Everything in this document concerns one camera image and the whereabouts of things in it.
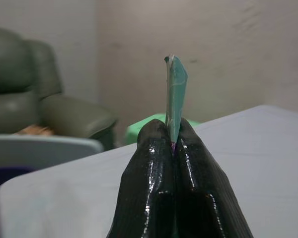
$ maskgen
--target shiny black surface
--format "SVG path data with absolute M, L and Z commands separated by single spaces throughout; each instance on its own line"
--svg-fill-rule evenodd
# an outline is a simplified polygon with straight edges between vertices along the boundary
M 121 177 L 107 238 L 169 238 L 174 221 L 171 141 L 159 120 L 138 135 L 137 150 Z
M 190 124 L 181 120 L 175 150 L 180 238 L 252 238 L 224 171 Z

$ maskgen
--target armchair backrest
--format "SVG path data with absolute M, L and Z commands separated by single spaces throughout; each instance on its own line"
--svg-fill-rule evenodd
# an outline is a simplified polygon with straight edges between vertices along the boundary
M 0 29 L 0 133 L 39 123 L 39 100 L 60 92 L 51 48 Z

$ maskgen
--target beige wall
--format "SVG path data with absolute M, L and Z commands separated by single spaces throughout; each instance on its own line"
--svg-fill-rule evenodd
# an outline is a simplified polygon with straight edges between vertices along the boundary
M 65 93 L 97 101 L 95 0 L 0 0 L 0 27 L 46 41 Z
M 188 71 L 187 118 L 265 102 L 298 110 L 298 0 L 107 0 L 97 22 L 101 99 L 120 136 L 165 111 L 169 53 Z

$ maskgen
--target teal paper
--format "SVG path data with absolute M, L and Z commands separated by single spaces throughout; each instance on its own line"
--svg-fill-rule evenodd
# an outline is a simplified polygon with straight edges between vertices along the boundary
M 167 64 L 167 112 L 165 123 L 174 149 L 179 135 L 188 74 L 177 56 L 169 55 L 164 60 Z

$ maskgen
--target white table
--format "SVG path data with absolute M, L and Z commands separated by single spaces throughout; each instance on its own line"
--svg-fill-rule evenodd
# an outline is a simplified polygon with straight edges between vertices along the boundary
M 228 175 L 257 238 L 298 238 L 298 114 L 258 106 L 195 128 Z M 105 238 L 136 145 L 0 187 L 3 238 Z

